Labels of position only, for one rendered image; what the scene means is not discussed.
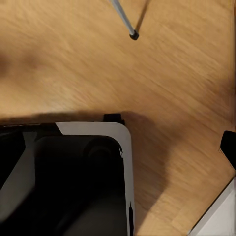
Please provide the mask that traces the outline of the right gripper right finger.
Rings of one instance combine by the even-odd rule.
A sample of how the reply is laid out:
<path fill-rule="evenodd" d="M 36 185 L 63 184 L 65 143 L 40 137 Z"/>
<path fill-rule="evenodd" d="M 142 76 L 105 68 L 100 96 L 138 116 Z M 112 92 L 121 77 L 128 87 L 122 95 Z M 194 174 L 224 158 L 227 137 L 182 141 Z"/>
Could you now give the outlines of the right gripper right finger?
<path fill-rule="evenodd" d="M 236 169 L 236 133 L 225 131 L 221 141 L 221 149 Z"/>

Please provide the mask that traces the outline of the camera tripod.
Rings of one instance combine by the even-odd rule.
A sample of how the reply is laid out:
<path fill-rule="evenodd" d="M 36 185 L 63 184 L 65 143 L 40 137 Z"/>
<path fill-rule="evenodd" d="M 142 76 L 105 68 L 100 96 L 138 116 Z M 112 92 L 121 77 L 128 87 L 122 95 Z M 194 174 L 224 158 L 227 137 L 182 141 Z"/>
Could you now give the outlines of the camera tripod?
<path fill-rule="evenodd" d="M 132 25 L 130 24 L 125 12 L 123 11 L 123 8 L 121 7 L 118 0 L 111 0 L 114 8 L 116 8 L 117 13 L 119 14 L 121 20 L 123 21 L 124 25 L 126 26 L 127 30 L 130 32 L 130 37 L 133 40 L 137 40 L 139 35 L 137 32 L 133 29 Z"/>

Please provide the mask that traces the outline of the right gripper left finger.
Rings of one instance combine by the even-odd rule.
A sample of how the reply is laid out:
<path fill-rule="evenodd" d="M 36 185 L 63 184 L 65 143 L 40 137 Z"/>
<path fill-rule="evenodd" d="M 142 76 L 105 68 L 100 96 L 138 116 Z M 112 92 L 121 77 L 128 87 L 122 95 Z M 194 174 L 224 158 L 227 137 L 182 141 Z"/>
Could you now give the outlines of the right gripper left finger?
<path fill-rule="evenodd" d="M 22 131 L 0 136 L 0 189 L 26 149 Z"/>

